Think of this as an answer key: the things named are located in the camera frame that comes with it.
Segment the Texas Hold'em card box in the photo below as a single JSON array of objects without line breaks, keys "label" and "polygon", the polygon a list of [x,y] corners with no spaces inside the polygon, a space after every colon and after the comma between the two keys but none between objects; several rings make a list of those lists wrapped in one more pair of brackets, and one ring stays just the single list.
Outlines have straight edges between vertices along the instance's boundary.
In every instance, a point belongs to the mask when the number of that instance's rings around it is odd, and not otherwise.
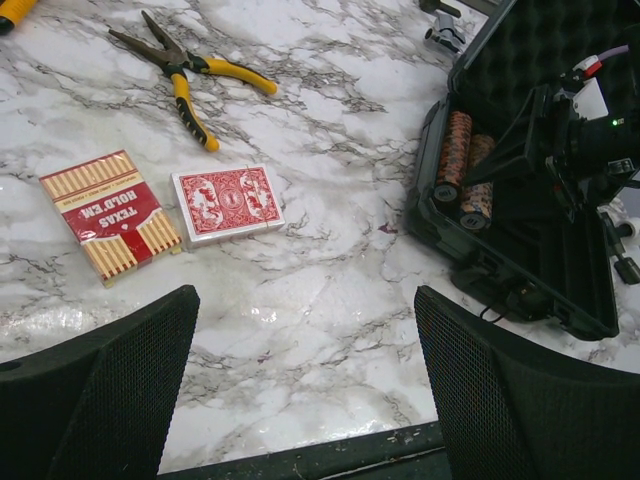
[{"label": "Texas Hold'em card box", "polygon": [[102,284],[182,251],[182,237],[126,151],[50,173],[40,184]]}]

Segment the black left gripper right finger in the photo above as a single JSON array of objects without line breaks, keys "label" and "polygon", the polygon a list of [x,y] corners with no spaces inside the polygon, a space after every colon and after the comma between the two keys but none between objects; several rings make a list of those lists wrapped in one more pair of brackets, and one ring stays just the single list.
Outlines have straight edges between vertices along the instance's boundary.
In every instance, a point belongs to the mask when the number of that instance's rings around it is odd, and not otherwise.
[{"label": "black left gripper right finger", "polygon": [[547,349],[428,286],[414,310],[453,478],[638,478],[638,375]]}]

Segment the orange blue chip roll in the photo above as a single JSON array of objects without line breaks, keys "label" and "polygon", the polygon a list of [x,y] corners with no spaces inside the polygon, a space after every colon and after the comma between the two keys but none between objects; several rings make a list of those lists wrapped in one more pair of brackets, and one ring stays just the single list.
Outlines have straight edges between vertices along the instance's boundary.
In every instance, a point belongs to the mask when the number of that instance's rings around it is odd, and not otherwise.
[{"label": "orange blue chip roll", "polygon": [[481,183],[465,187],[459,210],[459,223],[467,230],[478,232],[490,226],[493,213],[493,184]]}]

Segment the orange black chip roll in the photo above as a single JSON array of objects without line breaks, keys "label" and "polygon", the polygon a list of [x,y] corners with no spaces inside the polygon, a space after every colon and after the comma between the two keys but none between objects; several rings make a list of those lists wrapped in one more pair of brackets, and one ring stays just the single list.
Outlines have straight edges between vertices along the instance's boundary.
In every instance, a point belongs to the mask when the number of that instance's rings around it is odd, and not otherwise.
[{"label": "orange black chip roll", "polygon": [[462,181],[467,169],[468,154],[462,152],[443,152],[440,156],[434,198],[442,203],[459,199]]},{"label": "orange black chip roll", "polygon": [[468,166],[472,168],[482,162],[493,151],[495,144],[495,140],[489,135],[473,135],[469,146]]}]

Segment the red backed card deck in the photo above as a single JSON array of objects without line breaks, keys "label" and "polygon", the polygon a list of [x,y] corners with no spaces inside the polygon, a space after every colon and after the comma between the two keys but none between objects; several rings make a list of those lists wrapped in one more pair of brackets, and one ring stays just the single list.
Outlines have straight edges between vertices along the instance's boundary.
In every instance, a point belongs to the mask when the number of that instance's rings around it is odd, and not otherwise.
[{"label": "red backed card deck", "polygon": [[285,224],[264,164],[170,175],[187,248],[274,231]]}]

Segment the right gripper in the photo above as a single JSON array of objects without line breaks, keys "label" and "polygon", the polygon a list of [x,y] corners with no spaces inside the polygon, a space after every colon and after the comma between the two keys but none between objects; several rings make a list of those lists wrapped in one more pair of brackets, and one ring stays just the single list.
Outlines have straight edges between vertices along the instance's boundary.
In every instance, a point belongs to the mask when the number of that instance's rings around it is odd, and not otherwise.
[{"label": "right gripper", "polygon": [[[493,151],[466,174],[472,186],[523,178],[538,167],[549,111],[550,87],[533,88],[517,118]],[[639,108],[619,110],[603,118],[586,120],[573,109],[572,96],[555,99],[551,116],[553,150],[545,160],[554,194],[563,213],[573,219],[589,203],[591,182],[605,188],[639,187]]]}]

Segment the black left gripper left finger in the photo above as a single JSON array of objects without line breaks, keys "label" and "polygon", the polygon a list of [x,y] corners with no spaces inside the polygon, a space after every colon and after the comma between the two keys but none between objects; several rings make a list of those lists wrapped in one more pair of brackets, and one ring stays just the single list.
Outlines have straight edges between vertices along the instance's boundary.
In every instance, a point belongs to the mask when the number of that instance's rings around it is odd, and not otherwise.
[{"label": "black left gripper left finger", "polygon": [[4,479],[153,479],[200,298],[183,285],[71,340],[1,365]]}]

